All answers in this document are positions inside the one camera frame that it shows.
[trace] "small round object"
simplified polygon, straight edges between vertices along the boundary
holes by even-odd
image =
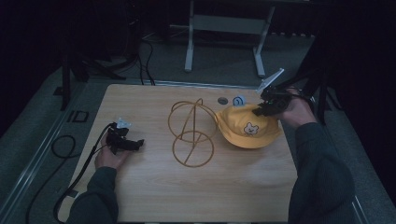
[[[243,106],[245,105],[246,100],[243,95],[237,95],[235,98],[233,98],[233,105],[234,106]]]
[[[227,105],[228,104],[228,100],[225,97],[219,97],[218,102],[221,105]]]

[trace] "dark background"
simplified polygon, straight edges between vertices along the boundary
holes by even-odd
[[[110,54],[120,53],[114,43],[125,40],[111,40],[108,34],[121,34],[122,30],[104,32],[108,29],[104,21],[116,24],[128,16],[132,17],[129,21],[145,20],[164,38],[170,23],[188,24],[189,1],[132,2],[136,6],[131,8],[134,13],[122,18],[114,16],[120,15],[116,9],[104,15],[100,9],[109,6],[101,1],[1,2],[1,135],[47,76],[61,66],[64,54],[78,51],[94,59],[109,59]],[[346,7],[337,8],[279,6],[271,32],[316,36],[297,75],[324,68],[322,71],[329,75],[330,86],[336,89],[341,106],[395,203],[392,173],[396,168],[396,6],[392,1],[343,1],[345,4]],[[205,6],[197,9],[210,12]],[[234,15],[241,10],[223,6],[223,13]]]

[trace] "wooden table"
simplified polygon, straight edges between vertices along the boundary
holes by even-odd
[[[108,123],[122,117],[133,124],[128,139],[145,139],[145,144],[117,175],[119,221],[287,221],[290,194],[297,177],[284,134],[268,147],[243,149],[231,145],[217,131],[212,137],[213,158],[198,168],[183,166],[172,153],[176,138],[167,121],[173,104],[202,98],[205,106],[220,111],[230,106],[237,95],[243,95],[248,103],[261,102],[254,90],[110,85],[73,179],[100,132]],[[229,103],[219,104],[220,97],[226,97]],[[179,112],[171,126],[185,122],[187,115]],[[197,117],[201,117],[197,121],[207,123],[208,129],[216,127],[211,126],[210,117],[199,114]],[[92,162],[75,190],[84,192],[93,172]],[[68,217],[72,202],[71,197],[64,200],[59,214],[62,220]]]

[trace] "gold wire frame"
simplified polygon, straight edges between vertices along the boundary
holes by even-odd
[[[172,127],[171,127],[171,117],[172,117],[172,115],[174,114],[174,112],[177,109],[179,109],[179,108],[181,108],[182,106],[185,106],[185,105],[191,105],[191,110],[190,110],[189,114],[186,117],[186,120],[184,122],[184,125],[183,125],[181,133],[175,133],[175,131],[172,130]],[[197,131],[196,130],[195,121],[196,121],[196,110],[197,110],[197,107],[203,109],[210,116],[210,118],[212,118],[212,120],[214,121],[215,130],[211,134],[206,134],[206,133],[203,133],[201,131]],[[187,123],[190,120],[191,115],[192,115],[192,119],[193,119],[193,121],[192,121],[192,131],[186,131]],[[216,117],[216,113],[212,109],[210,109],[209,107],[204,105],[204,100],[203,99],[200,98],[195,103],[189,102],[189,101],[180,101],[180,102],[175,103],[172,106],[171,113],[169,114],[169,117],[168,117],[168,127],[169,127],[170,132],[176,138],[174,143],[173,143],[173,145],[172,145],[172,152],[173,152],[173,155],[174,155],[175,159],[179,163],[181,163],[182,165],[187,166],[187,167],[201,167],[201,166],[204,166],[205,164],[207,164],[212,159],[213,154],[215,152],[215,146],[214,146],[213,141],[212,141],[211,138],[215,135],[216,131],[218,130],[218,119]],[[186,134],[186,133],[192,133],[192,140],[188,140],[188,139],[183,138],[183,135]],[[192,143],[192,147],[191,147],[190,153],[189,153],[189,155],[187,156],[187,158],[185,160],[182,160],[181,158],[179,158],[176,155],[176,142],[177,142],[177,140],[181,140],[181,141],[187,142],[187,143]],[[197,146],[197,144],[198,143],[202,143],[202,142],[204,142],[206,140],[210,141],[210,144],[212,146],[211,153],[210,153],[210,156],[208,157],[208,159],[205,160],[202,163],[199,163],[199,164],[195,164],[195,165],[188,164],[189,158],[190,158],[192,152],[195,150],[195,147]]]

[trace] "gray carpet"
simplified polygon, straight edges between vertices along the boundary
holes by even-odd
[[[254,89],[260,85],[261,78],[256,76],[255,64],[251,47],[235,47],[221,43],[208,43],[197,40],[191,73],[184,72],[186,42],[184,36],[178,35],[171,42],[157,42],[158,38],[151,35],[146,39],[152,43],[154,51],[149,61],[149,71],[158,85],[172,82],[192,83],[193,85],[214,84],[239,88]],[[292,77],[308,50],[312,39],[305,37],[285,38],[271,35],[265,42],[264,66],[267,74],[273,74],[279,67],[285,68],[285,74],[277,81]],[[141,47],[143,62],[149,57],[149,45]],[[2,215],[7,214],[6,223],[24,223],[24,216],[29,202],[37,189],[54,171],[62,160],[55,158],[47,146],[56,136],[71,134],[76,138],[76,153],[85,145],[97,109],[100,106],[106,87],[111,83],[139,84],[139,69],[132,66],[118,71],[121,76],[128,77],[125,81],[116,81],[108,77],[92,74],[88,83],[77,83],[72,80],[73,100],[68,110],[61,112],[61,97],[52,95],[56,87],[61,86],[60,71],[52,74],[43,83],[42,88],[32,98],[20,117],[14,122],[8,132],[0,139],[0,189],[1,204],[10,204],[12,190],[20,178],[23,169],[40,148],[43,148],[43,162],[36,173],[28,174],[32,177],[30,188],[21,197],[13,198],[15,203],[10,207],[3,207]],[[388,195],[381,186],[373,170],[359,138],[354,133],[347,117],[342,111],[336,110],[330,104],[325,117],[329,136],[339,150],[340,155],[348,164],[355,178],[357,196],[361,207],[368,219],[368,223],[395,223],[396,212]],[[72,122],[68,118],[72,112],[89,112],[87,122]],[[59,129],[52,124],[60,123]],[[293,133],[285,128],[290,150],[293,152]],[[67,139],[60,140],[56,146],[60,154],[70,150]],[[74,172],[78,159],[69,160],[65,166],[51,179],[48,185],[37,197],[30,215],[30,223],[56,223],[52,217],[52,207],[67,187]]]

